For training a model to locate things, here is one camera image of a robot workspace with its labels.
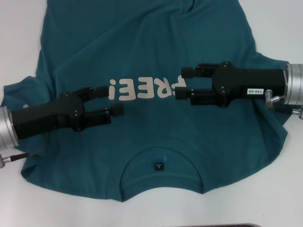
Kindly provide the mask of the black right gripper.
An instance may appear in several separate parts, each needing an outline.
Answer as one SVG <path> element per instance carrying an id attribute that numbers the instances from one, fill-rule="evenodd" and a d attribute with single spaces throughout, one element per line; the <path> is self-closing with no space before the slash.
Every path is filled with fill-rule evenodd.
<path id="1" fill-rule="evenodd" d="M 177 100 L 190 99 L 191 105 L 227 107 L 235 99 L 263 99 L 267 90 L 272 96 L 285 95 L 285 74 L 282 69 L 240 69 L 230 62 L 198 63 L 182 67 L 183 79 L 212 78 L 212 89 L 175 87 Z"/>

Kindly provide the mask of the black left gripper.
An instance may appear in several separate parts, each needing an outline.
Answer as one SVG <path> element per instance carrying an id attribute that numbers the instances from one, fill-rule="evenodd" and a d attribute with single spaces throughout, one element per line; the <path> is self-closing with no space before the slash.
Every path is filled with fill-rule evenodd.
<path id="1" fill-rule="evenodd" d="M 108 95 L 108 86 L 97 88 L 88 86 L 76 91 L 75 94 L 62 95 L 49 103 L 13 111 L 11 113 L 13 128 L 19 139 L 25 139 L 60 128 L 82 131 L 88 127 L 110 124 L 112 117 L 124 114 L 122 103 L 84 113 L 84 102 L 105 98 Z"/>

